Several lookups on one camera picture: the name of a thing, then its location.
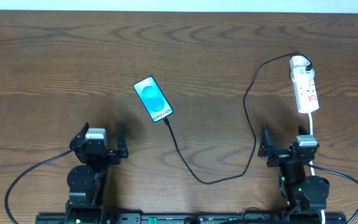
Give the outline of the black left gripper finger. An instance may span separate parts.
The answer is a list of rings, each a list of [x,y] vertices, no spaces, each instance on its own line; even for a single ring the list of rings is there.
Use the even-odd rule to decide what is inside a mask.
[[[128,148],[125,139],[125,127],[123,123],[119,125],[119,137],[117,139],[117,147],[121,157],[128,157]]]
[[[84,144],[86,141],[86,133],[89,130],[89,127],[89,123],[85,123],[80,132],[76,134],[70,141],[70,148],[78,148]]]

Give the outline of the blue Galaxy smartphone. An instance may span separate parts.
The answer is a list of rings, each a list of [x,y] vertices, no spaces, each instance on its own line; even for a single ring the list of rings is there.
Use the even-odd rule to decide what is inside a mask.
[[[173,114],[173,108],[153,76],[134,84],[134,90],[153,122]]]

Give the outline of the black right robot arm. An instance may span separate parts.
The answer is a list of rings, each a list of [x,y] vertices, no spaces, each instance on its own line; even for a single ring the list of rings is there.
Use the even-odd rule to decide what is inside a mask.
[[[306,175],[308,165],[316,154],[319,144],[300,125],[296,141],[286,149],[277,149],[266,127],[262,128],[259,157],[267,158],[267,167],[280,169],[279,187],[288,202],[289,213],[320,212],[327,207],[329,181],[317,175]]]

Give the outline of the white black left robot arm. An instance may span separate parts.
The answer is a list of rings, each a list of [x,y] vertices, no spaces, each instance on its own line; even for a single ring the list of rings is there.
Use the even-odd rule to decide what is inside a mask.
[[[67,176],[70,188],[66,203],[64,223],[113,223],[111,214],[103,203],[103,193],[111,165],[119,165],[129,156],[124,124],[119,125],[117,149],[107,148],[104,128],[90,128],[86,123],[71,140],[70,149],[81,162]]]

